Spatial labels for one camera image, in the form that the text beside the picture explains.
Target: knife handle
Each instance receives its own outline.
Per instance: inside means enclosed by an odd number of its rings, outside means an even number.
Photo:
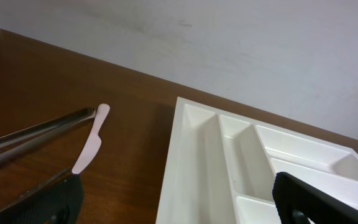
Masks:
[[[98,106],[98,110],[96,111],[96,116],[93,121],[91,133],[95,133],[95,134],[99,133],[100,127],[102,126],[104,120],[106,119],[109,111],[110,111],[110,106],[105,103],[102,103]]]

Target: plastic organizer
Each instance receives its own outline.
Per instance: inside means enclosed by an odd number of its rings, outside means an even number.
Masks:
[[[358,209],[353,149],[178,98],[156,224],[281,223],[281,171]]]

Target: gray wall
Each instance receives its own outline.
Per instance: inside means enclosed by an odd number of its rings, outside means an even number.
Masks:
[[[0,26],[358,139],[358,0],[0,0]]]

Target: white knife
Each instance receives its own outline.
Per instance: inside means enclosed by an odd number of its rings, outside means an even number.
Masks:
[[[88,139],[86,140],[85,146],[82,149],[82,152],[75,162],[73,169],[71,170],[73,174],[81,173],[88,165],[91,163],[93,158],[99,151],[102,140],[98,136],[100,127],[102,126],[104,120],[106,119],[107,114],[109,113],[110,106],[107,104],[100,104],[98,110],[96,111],[96,116],[93,121],[93,126],[89,134]]]

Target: wooden table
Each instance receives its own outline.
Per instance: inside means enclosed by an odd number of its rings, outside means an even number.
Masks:
[[[0,30],[0,136],[84,107],[110,105],[82,173],[78,223],[155,223],[176,98],[351,147],[358,141]],[[0,208],[76,161],[91,123],[0,168]]]

